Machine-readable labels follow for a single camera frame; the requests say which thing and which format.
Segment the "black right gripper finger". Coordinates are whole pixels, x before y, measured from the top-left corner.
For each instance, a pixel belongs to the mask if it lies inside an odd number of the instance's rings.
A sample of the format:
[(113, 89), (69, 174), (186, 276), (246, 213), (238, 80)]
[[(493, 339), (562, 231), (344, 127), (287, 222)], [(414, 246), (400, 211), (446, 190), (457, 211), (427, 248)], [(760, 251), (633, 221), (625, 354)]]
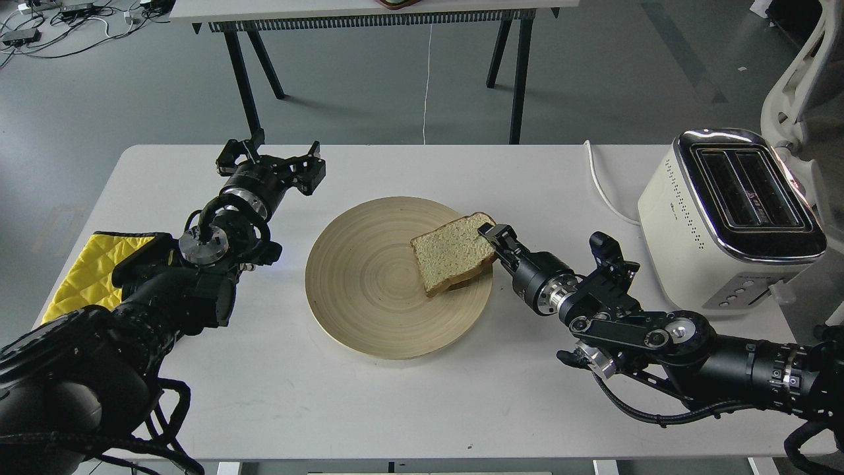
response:
[(522, 253), (522, 244), (510, 225), (485, 223), (477, 229), (477, 233), (494, 247), (499, 258), (518, 258)]

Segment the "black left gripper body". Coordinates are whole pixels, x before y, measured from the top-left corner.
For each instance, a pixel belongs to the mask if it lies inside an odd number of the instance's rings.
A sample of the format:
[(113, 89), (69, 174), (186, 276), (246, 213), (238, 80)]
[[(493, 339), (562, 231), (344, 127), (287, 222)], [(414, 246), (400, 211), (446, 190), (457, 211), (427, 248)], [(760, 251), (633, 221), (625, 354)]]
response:
[(250, 193), (263, 205), (279, 205), (290, 188), (287, 180), (291, 174), (290, 166), (294, 164), (293, 158), (275, 156), (259, 156), (256, 162), (242, 160), (238, 164), (235, 160), (223, 160), (221, 175), (226, 175), (228, 180), (221, 193), (241, 190)]

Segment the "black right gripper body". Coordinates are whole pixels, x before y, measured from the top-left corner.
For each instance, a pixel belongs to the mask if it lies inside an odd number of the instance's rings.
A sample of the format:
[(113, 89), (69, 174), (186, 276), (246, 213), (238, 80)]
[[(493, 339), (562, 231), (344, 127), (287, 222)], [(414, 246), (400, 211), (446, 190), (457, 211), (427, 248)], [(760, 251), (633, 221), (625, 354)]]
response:
[(521, 243), (498, 245), (495, 252), (512, 276), (513, 291), (537, 315), (557, 315), (564, 297), (576, 291), (578, 277), (552, 253), (531, 252)]

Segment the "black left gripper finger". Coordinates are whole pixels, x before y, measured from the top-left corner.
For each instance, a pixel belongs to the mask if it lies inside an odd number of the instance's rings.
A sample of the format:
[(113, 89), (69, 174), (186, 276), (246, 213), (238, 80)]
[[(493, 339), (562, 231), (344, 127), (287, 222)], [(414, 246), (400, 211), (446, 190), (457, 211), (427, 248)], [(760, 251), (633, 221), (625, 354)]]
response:
[(320, 157), (320, 142), (314, 141), (304, 156), (286, 160), (286, 185), (305, 196), (313, 195), (326, 175), (326, 163)]
[(229, 139), (215, 160), (219, 175), (234, 175), (245, 163), (257, 164), (260, 160), (258, 148), (262, 145), (262, 138), (243, 139), (236, 141)]

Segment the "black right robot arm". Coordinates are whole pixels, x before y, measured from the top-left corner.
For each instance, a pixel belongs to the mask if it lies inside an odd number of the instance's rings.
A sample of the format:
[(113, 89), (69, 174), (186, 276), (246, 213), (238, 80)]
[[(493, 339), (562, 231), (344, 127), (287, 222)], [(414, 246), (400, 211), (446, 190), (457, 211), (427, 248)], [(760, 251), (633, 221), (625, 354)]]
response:
[[(837, 473), (800, 448), (826, 430), (842, 448), (841, 325), (816, 327), (820, 342), (813, 346), (723, 336), (694, 311), (642, 309), (629, 295), (639, 264), (627, 261), (618, 241), (603, 232), (589, 239), (596, 268), (587, 276), (552, 253), (531, 252), (509, 225), (484, 224), (478, 232), (512, 276), (515, 294), (537, 315), (556, 315), (576, 337), (576, 347), (558, 352), (558, 360), (591, 370), (622, 412), (663, 428), (751, 408), (787, 413), (804, 421), (784, 442), (793, 466), (810, 474)], [(633, 408), (606, 385), (613, 375), (679, 400), (686, 412)]]

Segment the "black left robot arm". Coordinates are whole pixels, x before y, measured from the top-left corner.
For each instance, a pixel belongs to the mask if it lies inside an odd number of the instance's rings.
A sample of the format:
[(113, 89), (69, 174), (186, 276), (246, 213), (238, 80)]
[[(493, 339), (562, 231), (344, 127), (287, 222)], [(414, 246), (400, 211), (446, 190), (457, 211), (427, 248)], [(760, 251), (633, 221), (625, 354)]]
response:
[(114, 309), (78, 305), (2, 349), (3, 474), (71, 474), (92, 458), (150, 473), (109, 450), (204, 472), (177, 441), (190, 388), (161, 364), (182, 336), (229, 324), (242, 272), (280, 258), (268, 223), (286, 191), (311, 195), (326, 174), (319, 142), (290, 158), (262, 142), (230, 139), (216, 160), (226, 184), (182, 236), (152, 234), (115, 266)]

